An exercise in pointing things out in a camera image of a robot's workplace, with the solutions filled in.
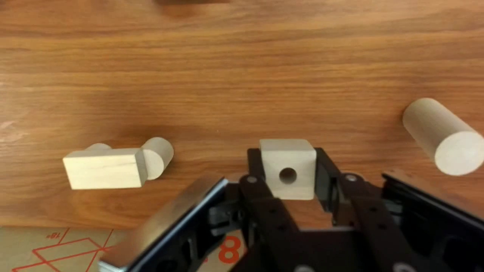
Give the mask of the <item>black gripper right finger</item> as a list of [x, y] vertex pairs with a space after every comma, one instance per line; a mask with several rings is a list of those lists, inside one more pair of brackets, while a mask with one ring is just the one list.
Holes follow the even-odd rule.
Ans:
[[317, 200], [331, 212], [334, 227], [347, 226], [368, 272], [394, 272], [403, 262], [403, 237], [381, 199], [381, 190], [361, 175], [341, 172], [329, 155], [316, 149]]

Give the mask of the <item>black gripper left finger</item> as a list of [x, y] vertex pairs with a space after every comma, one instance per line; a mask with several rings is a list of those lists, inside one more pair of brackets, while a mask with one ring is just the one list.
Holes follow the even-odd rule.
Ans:
[[247, 173], [238, 179], [244, 211], [241, 234], [246, 252], [237, 272], [293, 272], [297, 226], [267, 184], [261, 150], [246, 150]]

